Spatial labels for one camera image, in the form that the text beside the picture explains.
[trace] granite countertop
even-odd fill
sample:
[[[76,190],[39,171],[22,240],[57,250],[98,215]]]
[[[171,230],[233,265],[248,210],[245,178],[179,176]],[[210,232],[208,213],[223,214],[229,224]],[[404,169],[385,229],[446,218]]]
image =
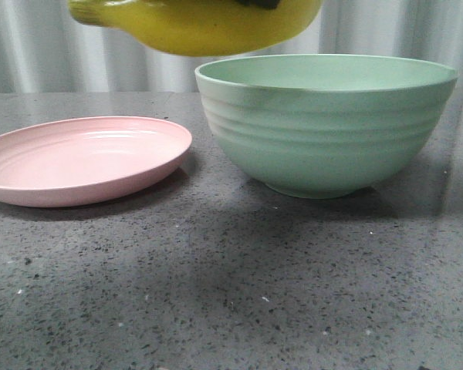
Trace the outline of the granite countertop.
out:
[[[196,93],[0,94],[0,133],[79,116],[194,136],[106,203],[0,203],[0,370],[463,370],[463,89],[395,177],[336,200],[251,180]]]

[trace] pink plate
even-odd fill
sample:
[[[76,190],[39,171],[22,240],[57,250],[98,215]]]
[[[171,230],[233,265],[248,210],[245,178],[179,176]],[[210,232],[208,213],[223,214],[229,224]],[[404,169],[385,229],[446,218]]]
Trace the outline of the pink plate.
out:
[[[67,119],[0,136],[0,201],[70,207],[134,193],[182,163],[192,136],[162,119]]]

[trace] yellow object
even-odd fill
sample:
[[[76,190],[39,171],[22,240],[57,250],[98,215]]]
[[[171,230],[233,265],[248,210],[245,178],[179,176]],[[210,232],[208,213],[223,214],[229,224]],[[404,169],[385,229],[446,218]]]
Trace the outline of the yellow object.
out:
[[[285,41],[312,22],[321,1],[68,0],[78,22],[119,28],[182,56],[226,56]]]

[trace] curtain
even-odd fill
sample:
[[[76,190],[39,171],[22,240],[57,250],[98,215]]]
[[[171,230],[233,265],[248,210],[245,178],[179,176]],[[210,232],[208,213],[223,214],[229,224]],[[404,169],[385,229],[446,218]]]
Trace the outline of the curtain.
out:
[[[463,86],[463,0],[324,0],[302,34],[247,55],[280,53],[425,59],[458,69]],[[194,68],[214,59],[168,55],[120,30],[81,25],[66,0],[0,0],[0,93],[191,92]]]

